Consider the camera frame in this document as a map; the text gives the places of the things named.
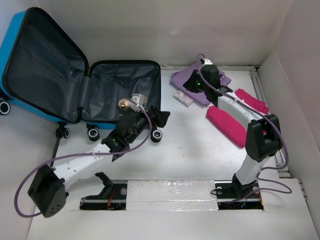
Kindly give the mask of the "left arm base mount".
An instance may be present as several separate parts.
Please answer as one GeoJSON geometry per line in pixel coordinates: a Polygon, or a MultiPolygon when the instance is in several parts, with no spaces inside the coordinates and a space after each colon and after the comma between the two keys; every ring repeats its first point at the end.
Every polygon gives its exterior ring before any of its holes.
{"type": "Polygon", "coordinates": [[[82,197],[79,209],[83,211],[125,211],[127,204],[128,181],[113,182],[105,173],[95,174],[103,183],[103,189],[97,195],[82,197]]]}

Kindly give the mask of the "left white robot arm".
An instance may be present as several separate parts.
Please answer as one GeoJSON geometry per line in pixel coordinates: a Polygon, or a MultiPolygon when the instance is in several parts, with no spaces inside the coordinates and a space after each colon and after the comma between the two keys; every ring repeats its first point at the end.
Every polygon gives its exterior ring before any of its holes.
{"type": "Polygon", "coordinates": [[[40,214],[50,218],[57,214],[66,204],[67,190],[78,180],[92,176],[99,177],[94,192],[100,198],[111,194],[111,181],[100,171],[101,167],[110,164],[132,151],[130,145],[146,129],[153,142],[159,142],[170,116],[169,111],[161,111],[155,106],[138,112],[128,112],[120,117],[114,130],[85,155],[79,156],[64,164],[50,167],[47,164],[37,169],[29,187],[28,195],[39,209],[40,214]]]}

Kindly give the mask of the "purple shirt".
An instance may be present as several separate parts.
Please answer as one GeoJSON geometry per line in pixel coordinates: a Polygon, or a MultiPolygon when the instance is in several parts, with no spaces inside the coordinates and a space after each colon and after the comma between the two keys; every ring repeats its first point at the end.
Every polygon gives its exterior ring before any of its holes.
{"type": "Polygon", "coordinates": [[[203,82],[201,76],[218,91],[224,93],[232,91],[228,87],[231,79],[223,71],[219,70],[216,65],[211,62],[205,63],[203,59],[184,70],[173,73],[170,84],[204,107],[209,104],[217,106],[218,97],[221,94],[215,92],[203,82]]]}

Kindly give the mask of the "magenta garment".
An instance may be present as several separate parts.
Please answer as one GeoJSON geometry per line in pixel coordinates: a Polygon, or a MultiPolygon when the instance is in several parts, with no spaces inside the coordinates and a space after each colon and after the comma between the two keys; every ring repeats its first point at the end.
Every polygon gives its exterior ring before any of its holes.
{"type": "MultiPolygon", "coordinates": [[[[245,90],[239,88],[235,92],[230,92],[229,95],[262,113],[262,108],[259,104],[264,105],[264,102],[251,96],[245,90]]],[[[217,106],[212,105],[208,108],[206,118],[233,144],[242,149],[246,144],[247,128],[250,120],[259,120],[260,116],[246,108],[242,108],[235,101],[221,96],[218,98],[217,106]]]]}

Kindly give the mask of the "small pink printed card pack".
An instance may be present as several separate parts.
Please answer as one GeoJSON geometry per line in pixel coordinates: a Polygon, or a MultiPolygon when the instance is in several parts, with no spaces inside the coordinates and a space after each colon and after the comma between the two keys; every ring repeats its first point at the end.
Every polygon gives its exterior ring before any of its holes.
{"type": "Polygon", "coordinates": [[[180,103],[182,103],[184,106],[186,106],[187,108],[189,106],[192,105],[192,103],[194,102],[194,100],[192,98],[190,98],[189,96],[187,96],[185,93],[183,93],[182,91],[178,90],[174,96],[173,96],[176,100],[178,100],[180,103]]]}

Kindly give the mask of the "beige cosmetic tube gold cap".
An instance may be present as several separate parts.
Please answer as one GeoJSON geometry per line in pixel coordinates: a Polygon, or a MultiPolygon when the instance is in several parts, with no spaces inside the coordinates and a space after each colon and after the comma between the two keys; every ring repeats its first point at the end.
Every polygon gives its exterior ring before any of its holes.
{"type": "Polygon", "coordinates": [[[118,101],[118,107],[121,110],[128,110],[131,107],[131,101],[129,99],[123,98],[118,101]]]}

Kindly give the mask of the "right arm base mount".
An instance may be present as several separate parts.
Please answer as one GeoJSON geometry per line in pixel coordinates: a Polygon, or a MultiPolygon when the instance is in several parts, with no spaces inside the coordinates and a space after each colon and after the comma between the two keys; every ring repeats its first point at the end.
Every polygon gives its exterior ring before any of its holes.
{"type": "Polygon", "coordinates": [[[238,189],[231,180],[218,180],[210,194],[216,197],[218,210],[263,210],[261,194],[254,192],[258,187],[257,181],[238,189]]]}

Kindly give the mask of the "blue hard-shell suitcase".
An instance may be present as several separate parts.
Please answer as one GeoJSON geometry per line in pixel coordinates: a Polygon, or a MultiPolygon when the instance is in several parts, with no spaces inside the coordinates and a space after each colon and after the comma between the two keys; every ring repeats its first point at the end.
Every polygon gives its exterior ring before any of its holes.
{"type": "Polygon", "coordinates": [[[144,107],[161,106],[161,68],[152,60],[102,60],[87,57],[43,9],[16,13],[0,47],[0,113],[15,104],[59,124],[85,122],[88,138],[112,129],[125,113],[121,99],[142,94],[144,107]]]}

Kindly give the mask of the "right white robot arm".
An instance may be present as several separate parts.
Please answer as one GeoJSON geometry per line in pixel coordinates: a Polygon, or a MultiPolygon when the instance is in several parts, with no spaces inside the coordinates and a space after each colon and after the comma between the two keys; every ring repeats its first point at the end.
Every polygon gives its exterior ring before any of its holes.
{"type": "Polygon", "coordinates": [[[212,103],[206,117],[246,151],[240,169],[222,192],[235,201],[259,192],[256,181],[266,162],[285,146],[279,118],[243,89],[229,88],[230,80],[214,64],[195,63],[186,72],[183,88],[203,94],[212,103]]]}

